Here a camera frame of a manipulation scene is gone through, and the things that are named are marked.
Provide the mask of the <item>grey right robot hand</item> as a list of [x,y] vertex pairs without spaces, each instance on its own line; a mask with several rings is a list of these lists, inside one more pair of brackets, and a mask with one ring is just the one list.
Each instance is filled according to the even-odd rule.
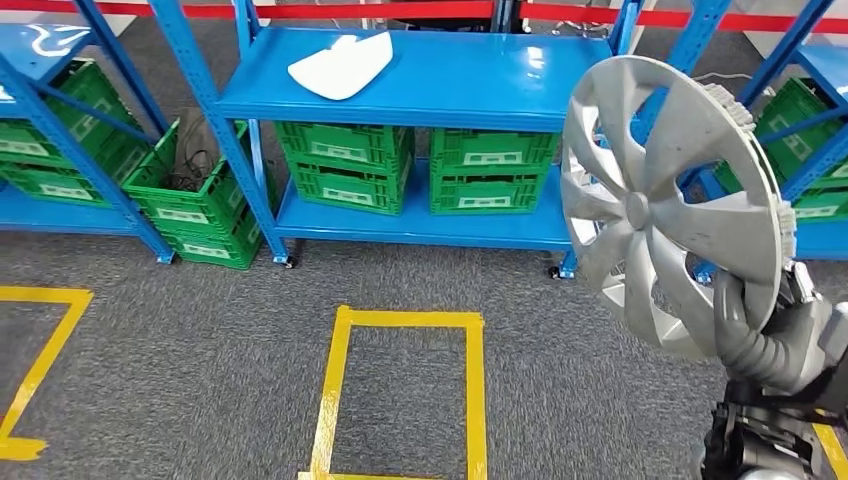
[[815,290],[805,263],[782,271],[781,290],[792,304],[775,310],[766,326],[748,325],[744,282],[727,271],[713,282],[716,354],[730,374],[795,394],[834,367],[847,351],[847,304],[832,304]]

